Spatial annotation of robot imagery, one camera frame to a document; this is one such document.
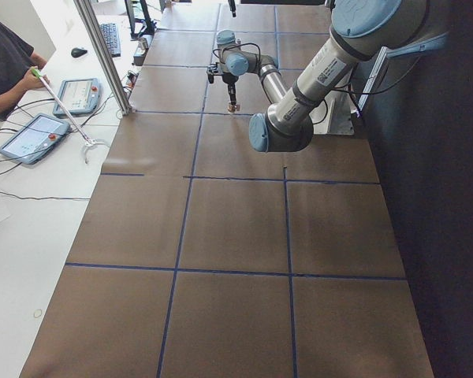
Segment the computer mouse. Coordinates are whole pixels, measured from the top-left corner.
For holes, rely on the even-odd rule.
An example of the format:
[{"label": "computer mouse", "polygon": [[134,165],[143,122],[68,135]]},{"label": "computer mouse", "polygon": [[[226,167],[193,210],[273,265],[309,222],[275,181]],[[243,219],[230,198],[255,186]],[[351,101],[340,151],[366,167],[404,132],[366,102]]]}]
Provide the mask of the computer mouse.
[{"label": "computer mouse", "polygon": [[86,49],[83,49],[81,47],[74,47],[72,49],[72,52],[70,53],[73,57],[82,57],[84,54],[87,53]]}]

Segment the table surface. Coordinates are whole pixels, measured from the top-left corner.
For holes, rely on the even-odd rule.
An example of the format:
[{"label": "table surface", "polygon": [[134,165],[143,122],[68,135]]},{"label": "table surface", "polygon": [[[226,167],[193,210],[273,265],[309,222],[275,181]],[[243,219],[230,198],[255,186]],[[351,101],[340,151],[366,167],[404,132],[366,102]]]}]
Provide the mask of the table surface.
[{"label": "table surface", "polygon": [[[136,42],[128,37],[127,17],[99,16],[99,22],[119,25],[121,56],[114,64],[120,77],[132,67]],[[84,47],[88,53],[74,59],[73,47]],[[75,25],[66,41],[58,46],[43,73],[58,93],[63,80],[96,77],[102,83],[100,104],[111,96],[85,27]],[[49,98],[47,90],[29,91],[21,104]],[[26,105],[26,112],[51,114],[54,102]],[[31,117],[17,110],[9,117],[22,125]],[[112,143],[121,119],[119,107],[110,97],[101,113],[92,117],[84,130],[93,139]],[[86,117],[78,117],[80,123]],[[3,128],[19,128],[5,122]],[[0,132],[0,146],[11,134]],[[32,166],[21,165],[0,175],[0,191],[21,197],[90,198],[108,148],[98,146],[88,152],[84,163],[84,140],[73,133],[65,138],[42,161]],[[0,172],[11,169],[16,162],[0,162]],[[32,347],[43,314],[58,281],[66,256],[75,238],[80,220],[88,205],[87,199],[20,200],[0,194],[0,376],[18,376]]]}]

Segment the gray robot arm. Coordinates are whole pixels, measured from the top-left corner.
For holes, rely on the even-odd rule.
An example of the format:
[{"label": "gray robot arm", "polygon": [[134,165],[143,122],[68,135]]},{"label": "gray robot arm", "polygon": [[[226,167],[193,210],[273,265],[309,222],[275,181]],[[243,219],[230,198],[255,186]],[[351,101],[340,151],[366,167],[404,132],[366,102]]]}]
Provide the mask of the gray robot arm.
[{"label": "gray robot arm", "polygon": [[302,150],[313,136],[309,113],[359,61],[370,60],[383,46],[395,49],[445,33],[449,9],[448,2],[431,0],[335,0],[334,4],[330,38],[289,89],[273,58],[242,51],[231,31],[218,33],[223,80],[225,74],[235,77],[234,86],[238,76],[255,73],[271,102],[265,113],[251,119],[249,138],[255,150]]}]

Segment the dark wall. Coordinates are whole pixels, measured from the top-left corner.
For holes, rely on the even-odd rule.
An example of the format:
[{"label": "dark wall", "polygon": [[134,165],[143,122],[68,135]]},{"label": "dark wall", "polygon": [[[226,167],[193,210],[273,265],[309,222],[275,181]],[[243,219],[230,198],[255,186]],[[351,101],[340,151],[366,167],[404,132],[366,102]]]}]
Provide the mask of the dark wall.
[{"label": "dark wall", "polygon": [[[450,24],[365,119],[435,376],[472,378],[473,4],[453,2]],[[412,62],[392,61],[381,89]]]}]

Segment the metal frame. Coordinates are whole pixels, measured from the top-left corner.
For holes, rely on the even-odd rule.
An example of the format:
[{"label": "metal frame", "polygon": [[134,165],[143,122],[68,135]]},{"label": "metal frame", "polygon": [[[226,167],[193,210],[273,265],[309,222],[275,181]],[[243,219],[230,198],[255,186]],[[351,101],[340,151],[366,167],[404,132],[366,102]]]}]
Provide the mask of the metal frame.
[{"label": "metal frame", "polygon": [[98,20],[96,19],[95,12],[91,7],[91,2],[90,0],[73,0],[73,2],[76,5],[77,11],[80,14],[80,18],[82,19],[86,30],[88,30],[91,44],[95,48],[96,56],[98,57],[103,72],[109,82],[110,89],[114,93],[119,109],[121,109],[123,116],[125,116],[129,114],[132,107],[129,104],[128,97],[126,96],[125,90],[121,84],[121,79],[117,74],[112,57],[106,47],[105,41],[103,40]]}]

